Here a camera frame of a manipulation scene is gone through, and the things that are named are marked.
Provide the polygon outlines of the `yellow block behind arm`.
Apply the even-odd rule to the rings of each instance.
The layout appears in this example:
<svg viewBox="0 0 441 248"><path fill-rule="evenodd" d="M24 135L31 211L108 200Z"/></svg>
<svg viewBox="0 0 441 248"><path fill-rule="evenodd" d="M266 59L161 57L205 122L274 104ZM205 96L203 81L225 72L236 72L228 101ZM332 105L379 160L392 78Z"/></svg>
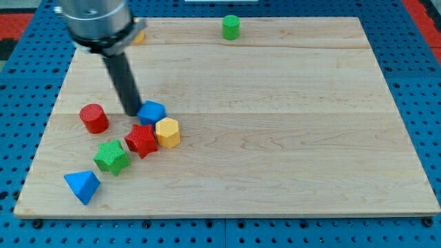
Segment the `yellow block behind arm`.
<svg viewBox="0 0 441 248"><path fill-rule="evenodd" d="M133 44L141 43L145 38L144 27L141 25L137 25L136 36L133 40Z"/></svg>

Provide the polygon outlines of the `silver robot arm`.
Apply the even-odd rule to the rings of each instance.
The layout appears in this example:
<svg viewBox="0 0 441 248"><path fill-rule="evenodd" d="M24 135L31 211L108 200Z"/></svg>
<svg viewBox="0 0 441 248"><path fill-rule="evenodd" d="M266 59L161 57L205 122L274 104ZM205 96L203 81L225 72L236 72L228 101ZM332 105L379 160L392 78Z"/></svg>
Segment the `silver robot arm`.
<svg viewBox="0 0 441 248"><path fill-rule="evenodd" d="M64 18L78 48L105 57L124 53L147 27L126 0L58 0L54 13Z"/></svg>

